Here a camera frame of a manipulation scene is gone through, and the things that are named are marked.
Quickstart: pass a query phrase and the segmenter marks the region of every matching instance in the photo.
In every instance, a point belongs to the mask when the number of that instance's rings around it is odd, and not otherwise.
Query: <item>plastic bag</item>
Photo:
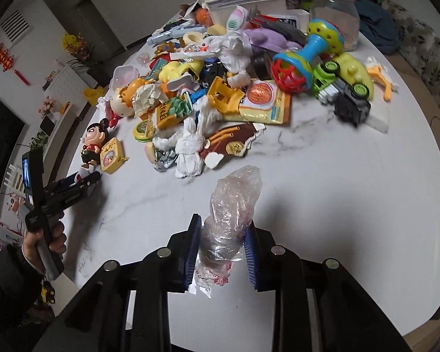
[[[238,252],[261,189],[259,168],[251,165],[218,180],[200,235],[197,286],[210,290],[214,284],[228,282],[232,262],[240,260]]]

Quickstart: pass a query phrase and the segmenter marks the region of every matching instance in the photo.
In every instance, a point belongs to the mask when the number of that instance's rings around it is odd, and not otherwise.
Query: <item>black tape roll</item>
[[[267,51],[262,51],[261,53],[253,56],[251,60],[254,72],[262,81],[267,81],[272,79],[271,75],[271,64],[272,58]]]

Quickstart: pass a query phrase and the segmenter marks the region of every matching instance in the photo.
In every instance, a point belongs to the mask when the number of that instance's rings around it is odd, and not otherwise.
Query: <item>chocolate wrapper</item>
[[[260,136],[265,129],[261,123],[244,123],[237,126],[223,128],[211,136],[204,149],[200,151],[200,157],[205,165],[214,169],[226,156],[244,156],[251,147],[251,142]]]

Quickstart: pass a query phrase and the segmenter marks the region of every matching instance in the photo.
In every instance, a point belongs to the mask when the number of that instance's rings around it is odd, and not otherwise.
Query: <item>floral cushion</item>
[[[381,6],[393,17],[401,40],[400,54],[420,75],[440,107],[440,38],[407,9],[385,0]]]

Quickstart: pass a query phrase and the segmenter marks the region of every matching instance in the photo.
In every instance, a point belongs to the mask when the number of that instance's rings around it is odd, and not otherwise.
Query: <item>cartoon girl figurine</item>
[[[109,140],[107,128],[109,120],[104,118],[99,123],[90,124],[86,129],[85,145],[82,149],[82,167],[88,169],[90,165],[96,166],[101,163],[100,155],[102,146]]]

